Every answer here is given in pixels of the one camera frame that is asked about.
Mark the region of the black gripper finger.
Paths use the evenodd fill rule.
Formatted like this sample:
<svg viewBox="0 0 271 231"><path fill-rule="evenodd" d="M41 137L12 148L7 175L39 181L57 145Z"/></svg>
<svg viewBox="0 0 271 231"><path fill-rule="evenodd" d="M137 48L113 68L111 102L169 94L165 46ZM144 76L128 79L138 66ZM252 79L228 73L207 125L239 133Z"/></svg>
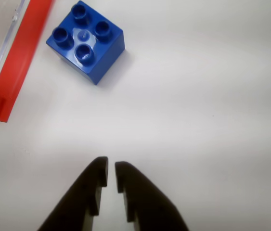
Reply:
<svg viewBox="0 0 271 231"><path fill-rule="evenodd" d="M102 188L107 186L108 158L95 158L78 176L40 231L91 231L99 215Z"/></svg>
<svg viewBox="0 0 271 231"><path fill-rule="evenodd" d="M143 173L128 162L116 162L117 191L124 196L127 222L136 231L187 231L178 209Z"/></svg>

